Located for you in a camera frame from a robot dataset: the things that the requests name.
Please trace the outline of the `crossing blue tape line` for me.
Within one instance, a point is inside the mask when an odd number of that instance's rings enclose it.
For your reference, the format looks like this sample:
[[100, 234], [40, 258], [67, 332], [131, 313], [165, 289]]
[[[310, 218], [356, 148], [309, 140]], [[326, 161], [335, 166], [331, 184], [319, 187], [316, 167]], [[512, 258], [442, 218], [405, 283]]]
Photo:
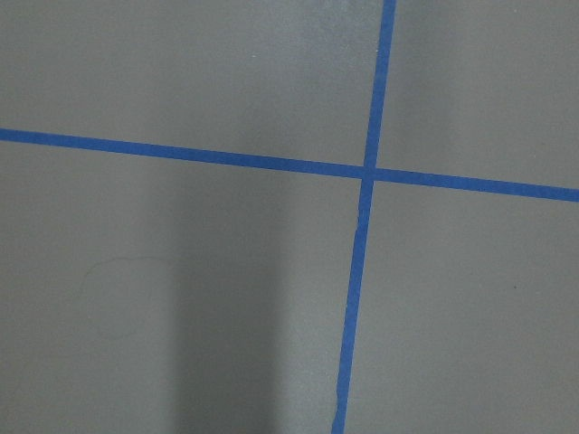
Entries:
[[336, 406], [330, 429], [332, 434], [343, 433], [346, 429], [348, 397], [356, 346], [356, 329], [394, 32], [395, 10], [395, 0], [383, 2], [337, 371]]

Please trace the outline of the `long blue tape line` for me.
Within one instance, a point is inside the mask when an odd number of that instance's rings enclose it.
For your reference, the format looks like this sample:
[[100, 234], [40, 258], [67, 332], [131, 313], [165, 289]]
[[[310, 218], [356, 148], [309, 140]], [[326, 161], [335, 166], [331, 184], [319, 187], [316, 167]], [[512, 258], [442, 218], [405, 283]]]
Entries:
[[281, 172], [334, 176], [359, 180], [368, 177], [374, 181], [385, 183], [420, 185], [480, 193], [497, 193], [570, 203], [576, 203], [578, 201], [578, 191], [576, 189], [560, 186], [526, 184], [456, 175], [438, 175], [387, 168], [369, 169], [359, 165], [247, 155], [93, 137], [76, 137], [9, 128], [3, 128], [1, 130], [1, 139], [7, 142], [22, 144], [75, 148], [122, 155], [158, 157], [198, 163], [260, 168]]

